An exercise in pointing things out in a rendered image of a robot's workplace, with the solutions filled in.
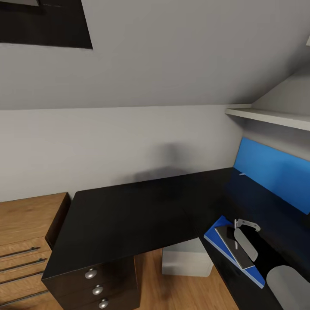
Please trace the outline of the folder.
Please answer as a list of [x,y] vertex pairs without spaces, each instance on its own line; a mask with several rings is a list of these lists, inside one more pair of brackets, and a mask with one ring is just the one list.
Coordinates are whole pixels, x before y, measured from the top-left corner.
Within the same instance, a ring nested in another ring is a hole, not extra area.
[[204,234],[204,238],[207,239],[214,247],[216,247],[222,254],[224,254],[230,261],[232,261],[245,275],[247,275],[252,281],[254,281],[260,288],[265,286],[265,280],[256,268],[256,266],[242,270],[234,257],[231,255],[226,245],[216,232],[215,228],[220,226],[225,226],[229,224],[234,224],[231,220],[221,216],[214,225],[208,229]]

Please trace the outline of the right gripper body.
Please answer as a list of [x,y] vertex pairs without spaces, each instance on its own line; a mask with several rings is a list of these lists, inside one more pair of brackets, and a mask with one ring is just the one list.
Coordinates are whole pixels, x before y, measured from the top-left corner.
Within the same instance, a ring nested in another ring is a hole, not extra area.
[[234,231],[235,231],[235,228],[232,228],[232,227],[227,227],[227,233],[226,233],[226,237],[231,239],[231,240],[234,240],[236,241],[235,237],[234,237]]

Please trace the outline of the notebook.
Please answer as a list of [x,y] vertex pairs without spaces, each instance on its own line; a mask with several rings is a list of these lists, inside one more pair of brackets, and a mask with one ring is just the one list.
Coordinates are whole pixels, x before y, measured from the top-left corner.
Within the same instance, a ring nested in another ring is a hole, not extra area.
[[226,237],[228,226],[235,228],[234,224],[229,224],[229,225],[217,227],[215,228],[215,230],[242,270],[254,267],[255,265],[248,258],[248,255],[245,253],[241,245],[237,243],[237,249],[236,249],[235,241]]

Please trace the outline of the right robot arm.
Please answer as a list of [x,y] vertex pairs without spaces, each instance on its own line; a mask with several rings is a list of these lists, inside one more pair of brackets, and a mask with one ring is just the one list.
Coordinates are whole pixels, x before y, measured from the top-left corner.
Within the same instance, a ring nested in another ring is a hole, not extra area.
[[310,283],[258,231],[256,223],[238,219],[236,229],[227,227],[226,237],[241,245],[283,310],[310,310]]

